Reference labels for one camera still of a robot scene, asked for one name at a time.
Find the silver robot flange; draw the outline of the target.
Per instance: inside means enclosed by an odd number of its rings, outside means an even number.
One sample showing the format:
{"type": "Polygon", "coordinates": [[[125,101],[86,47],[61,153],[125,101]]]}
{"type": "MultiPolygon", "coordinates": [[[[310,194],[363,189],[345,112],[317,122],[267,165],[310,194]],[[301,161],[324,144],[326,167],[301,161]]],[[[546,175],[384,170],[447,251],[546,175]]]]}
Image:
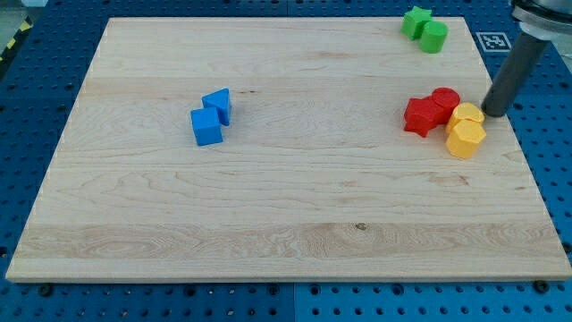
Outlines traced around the silver robot flange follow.
{"type": "Polygon", "coordinates": [[[571,0],[510,0],[512,17],[526,34],[554,40],[571,34],[571,0]]]}

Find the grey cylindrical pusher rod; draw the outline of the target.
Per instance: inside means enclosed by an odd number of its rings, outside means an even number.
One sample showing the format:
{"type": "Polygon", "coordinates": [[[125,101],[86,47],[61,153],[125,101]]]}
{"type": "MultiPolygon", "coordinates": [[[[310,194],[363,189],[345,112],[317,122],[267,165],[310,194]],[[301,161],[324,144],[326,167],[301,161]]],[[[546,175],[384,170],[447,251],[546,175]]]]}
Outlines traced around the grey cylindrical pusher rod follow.
{"type": "Polygon", "coordinates": [[[486,115],[502,117],[508,112],[549,44],[549,40],[536,38],[524,31],[517,35],[481,104],[486,115]]]}

